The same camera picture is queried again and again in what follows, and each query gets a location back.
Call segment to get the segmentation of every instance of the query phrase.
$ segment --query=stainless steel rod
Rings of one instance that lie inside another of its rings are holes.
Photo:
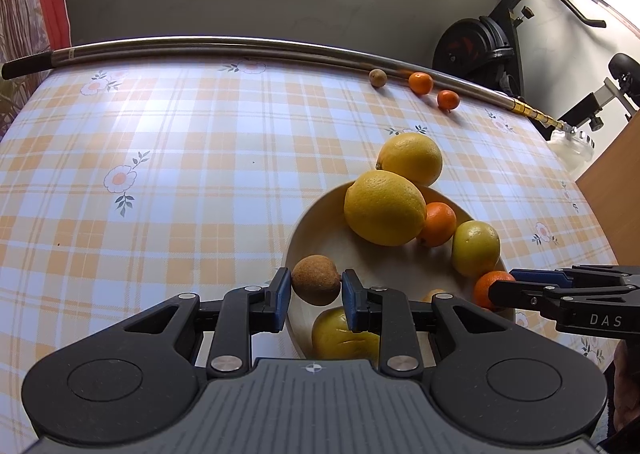
[[[424,66],[387,57],[364,54],[354,50],[323,46],[322,44],[299,43],[262,38],[238,38],[231,36],[172,36],[165,38],[139,38],[131,40],[105,41],[103,43],[82,44],[71,48],[54,50],[36,63],[43,71],[75,64],[87,64],[113,59],[165,56],[243,56],[268,59],[287,59],[318,64],[329,64],[370,72],[374,68],[384,70],[387,75],[408,78],[413,72],[427,72],[439,88],[452,89],[460,94],[488,102],[538,120],[544,119],[555,127],[562,123],[507,95],[478,86],[472,82],[437,72]]]

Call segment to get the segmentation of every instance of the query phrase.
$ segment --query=bowl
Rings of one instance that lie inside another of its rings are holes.
[[[344,195],[352,184],[350,181],[327,192],[300,217],[283,255],[284,267],[293,270],[303,257],[321,254],[335,263],[338,272],[355,270],[365,288],[395,288],[403,291],[410,301],[421,301],[429,291],[440,288],[471,301],[476,280],[459,274],[451,266],[452,240],[434,248],[427,248],[417,240],[401,247],[383,247],[353,232],[343,212]],[[456,213],[458,224],[473,219],[458,204],[436,190],[419,185],[416,187],[425,202],[439,201],[449,205]],[[504,270],[501,259],[495,265],[495,270]],[[328,308],[341,305],[340,295],[328,306],[313,306],[292,291],[287,328],[302,357],[313,356],[311,328],[316,317]],[[503,310],[500,315],[514,320],[513,309]],[[418,333],[418,341],[424,365],[434,366],[427,333]]]

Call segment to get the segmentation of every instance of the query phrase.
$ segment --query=knob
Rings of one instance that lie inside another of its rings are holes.
[[[535,16],[535,14],[533,13],[533,10],[531,10],[529,7],[522,8],[522,15],[526,17],[528,20],[530,20],[533,16]]]
[[[592,131],[597,131],[598,129],[602,129],[602,127],[604,126],[604,122],[600,117],[592,115],[591,119],[589,120],[589,126],[591,127]]]

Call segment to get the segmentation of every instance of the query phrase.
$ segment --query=yellow lemon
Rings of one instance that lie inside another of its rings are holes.
[[[378,363],[380,337],[368,331],[350,331],[342,306],[318,315],[311,328],[311,344],[314,356],[321,360],[368,358]]]
[[[453,234],[451,264],[466,277],[474,280],[495,270],[500,259],[498,232],[483,221],[467,221]]]
[[[344,218],[361,238],[397,247],[414,239],[424,226],[426,203],[407,179],[388,171],[367,171],[344,196]]]
[[[429,137],[402,133],[382,146],[376,169],[391,171],[414,183],[431,185],[442,172],[442,153]]]

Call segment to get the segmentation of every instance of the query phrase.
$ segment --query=wooden door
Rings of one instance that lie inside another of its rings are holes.
[[[640,116],[578,178],[620,265],[640,265]]]

